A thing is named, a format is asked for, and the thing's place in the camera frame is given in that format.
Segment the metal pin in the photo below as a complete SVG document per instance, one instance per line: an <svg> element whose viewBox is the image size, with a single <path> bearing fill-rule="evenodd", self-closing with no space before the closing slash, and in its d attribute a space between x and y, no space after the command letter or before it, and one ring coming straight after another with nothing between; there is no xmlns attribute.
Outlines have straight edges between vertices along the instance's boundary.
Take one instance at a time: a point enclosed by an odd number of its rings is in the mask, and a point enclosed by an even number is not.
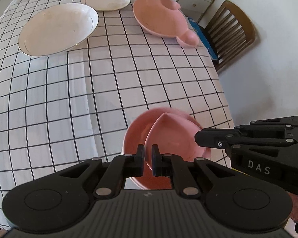
<svg viewBox="0 0 298 238"><path fill-rule="evenodd" d="M107 196L111 193L111 189L110 188L98 188L96 190L96 194L99 196Z"/></svg>
<svg viewBox="0 0 298 238"><path fill-rule="evenodd" d="M199 190L195 187L187 187L183 189L183 193L185 195L197 195L199 193Z"/></svg>

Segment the pink plate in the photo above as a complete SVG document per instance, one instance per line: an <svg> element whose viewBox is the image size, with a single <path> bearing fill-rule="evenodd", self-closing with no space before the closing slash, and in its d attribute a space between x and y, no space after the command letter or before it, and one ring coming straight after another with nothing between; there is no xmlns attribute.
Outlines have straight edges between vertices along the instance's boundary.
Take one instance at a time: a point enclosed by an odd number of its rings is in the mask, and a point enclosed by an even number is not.
<svg viewBox="0 0 298 238"><path fill-rule="evenodd" d="M199 37L188 28L179 9L180 5L173 0L136 0L133 4L134 16L146 31L160 37L175 37L182 47L195 47Z"/></svg>
<svg viewBox="0 0 298 238"><path fill-rule="evenodd" d="M188 119L172 114L163 113L152 126L145 142L145 159L152 169L151 147L158 144L160 154L176 154L184 161L193 161L196 157L210 158L206 148L199 147L194 135L200 130Z"/></svg>
<svg viewBox="0 0 298 238"><path fill-rule="evenodd" d="M122 153L135 154L138 144L145 144L151 127L163 113L180 115L202 129L201 125L186 112L170 107L153 108L139 115L131 123L124 137ZM170 179L168 177L154 177L146 162L144 164L144 175L142 177L131 177L131 180L142 189L171 189Z"/></svg>

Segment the white grid tablecloth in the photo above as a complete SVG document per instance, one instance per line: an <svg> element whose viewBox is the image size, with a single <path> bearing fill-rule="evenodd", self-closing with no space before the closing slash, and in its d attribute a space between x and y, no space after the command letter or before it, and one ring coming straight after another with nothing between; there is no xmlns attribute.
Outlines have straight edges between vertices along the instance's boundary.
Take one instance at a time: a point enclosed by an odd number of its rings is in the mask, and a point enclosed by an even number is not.
<svg viewBox="0 0 298 238"><path fill-rule="evenodd" d="M13 0L0 18L0 226L5 194L24 182L121 153L130 123L153 107L177 107L203 127L233 127L218 75L202 44L147 34L132 6L99 12L91 37L69 52L30 57L18 46L27 21L80 0ZM230 166L222 150L212 160Z"/></svg>

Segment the finger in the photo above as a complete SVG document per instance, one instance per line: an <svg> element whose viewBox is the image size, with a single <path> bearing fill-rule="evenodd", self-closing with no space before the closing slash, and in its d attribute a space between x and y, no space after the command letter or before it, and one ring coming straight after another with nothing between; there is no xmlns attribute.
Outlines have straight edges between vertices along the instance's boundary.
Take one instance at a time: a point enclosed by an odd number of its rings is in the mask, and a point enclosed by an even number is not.
<svg viewBox="0 0 298 238"><path fill-rule="evenodd" d="M288 192L288 195L290 196L293 207L298 208L298 195Z"/></svg>
<svg viewBox="0 0 298 238"><path fill-rule="evenodd" d="M298 208L293 208L290 213L290 218L295 222L298 223Z"/></svg>

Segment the wooden chair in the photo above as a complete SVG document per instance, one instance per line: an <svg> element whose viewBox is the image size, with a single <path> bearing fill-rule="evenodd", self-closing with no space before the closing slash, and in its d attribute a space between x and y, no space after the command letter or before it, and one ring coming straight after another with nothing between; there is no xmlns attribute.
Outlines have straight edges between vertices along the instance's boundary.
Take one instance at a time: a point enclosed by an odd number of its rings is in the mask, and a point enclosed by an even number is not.
<svg viewBox="0 0 298 238"><path fill-rule="evenodd" d="M250 19L235 4L224 1L205 28L211 45L218 55L218 71L255 40Z"/></svg>

